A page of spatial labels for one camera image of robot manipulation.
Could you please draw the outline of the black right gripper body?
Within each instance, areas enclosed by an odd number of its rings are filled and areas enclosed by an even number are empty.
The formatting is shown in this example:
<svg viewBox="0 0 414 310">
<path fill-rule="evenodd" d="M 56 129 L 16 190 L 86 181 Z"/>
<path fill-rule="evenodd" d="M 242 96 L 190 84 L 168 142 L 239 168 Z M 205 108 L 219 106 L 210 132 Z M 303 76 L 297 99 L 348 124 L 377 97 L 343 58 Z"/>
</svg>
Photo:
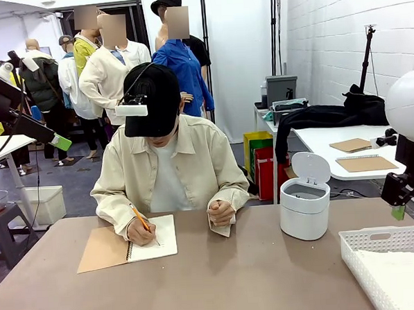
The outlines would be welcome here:
<svg viewBox="0 0 414 310">
<path fill-rule="evenodd" d="M 403 135 L 398 136 L 395 160 L 405 167 L 405 174 L 410 183 L 414 183 L 414 141 Z"/>
</svg>

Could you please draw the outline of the person's right hand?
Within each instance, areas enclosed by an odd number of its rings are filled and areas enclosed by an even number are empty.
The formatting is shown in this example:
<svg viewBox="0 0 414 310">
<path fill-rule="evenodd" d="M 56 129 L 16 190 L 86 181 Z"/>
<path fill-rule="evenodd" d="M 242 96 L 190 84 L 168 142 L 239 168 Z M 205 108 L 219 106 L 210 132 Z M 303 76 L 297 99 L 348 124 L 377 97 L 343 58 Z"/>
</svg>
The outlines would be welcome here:
<svg viewBox="0 0 414 310">
<path fill-rule="evenodd" d="M 144 227 L 144 224 L 138 218 L 132 219 L 126 230 L 128 240 L 138 246 L 144 246 L 156 240 L 156 226 L 146 219 L 144 219 L 144 222 L 149 227 L 149 230 Z"/>
</svg>

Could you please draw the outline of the person's left hand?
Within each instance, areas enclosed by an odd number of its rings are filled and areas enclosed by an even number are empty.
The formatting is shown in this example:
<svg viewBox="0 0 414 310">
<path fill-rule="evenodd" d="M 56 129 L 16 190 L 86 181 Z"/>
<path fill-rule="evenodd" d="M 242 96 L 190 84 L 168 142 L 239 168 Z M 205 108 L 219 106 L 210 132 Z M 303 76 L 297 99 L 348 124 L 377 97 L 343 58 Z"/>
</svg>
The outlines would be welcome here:
<svg viewBox="0 0 414 310">
<path fill-rule="evenodd" d="M 225 200 L 212 201 L 207 213 L 211 223 L 216 227 L 229 225 L 236 215 L 234 208 Z"/>
</svg>

